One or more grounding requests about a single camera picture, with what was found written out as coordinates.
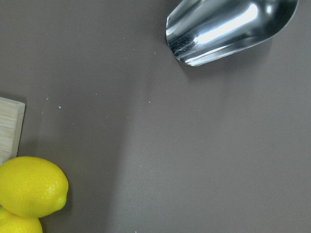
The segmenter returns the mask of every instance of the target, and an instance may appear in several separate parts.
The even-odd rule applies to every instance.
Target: metal scoop
[[[292,18],[299,0],[183,0],[169,14],[166,38],[182,63],[204,63],[257,45]]]

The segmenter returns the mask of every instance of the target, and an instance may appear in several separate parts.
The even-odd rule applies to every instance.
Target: gray surface
[[[19,155],[70,182],[45,233],[311,232],[311,1],[201,67],[165,44],[177,4],[0,2],[0,96],[27,103]]]

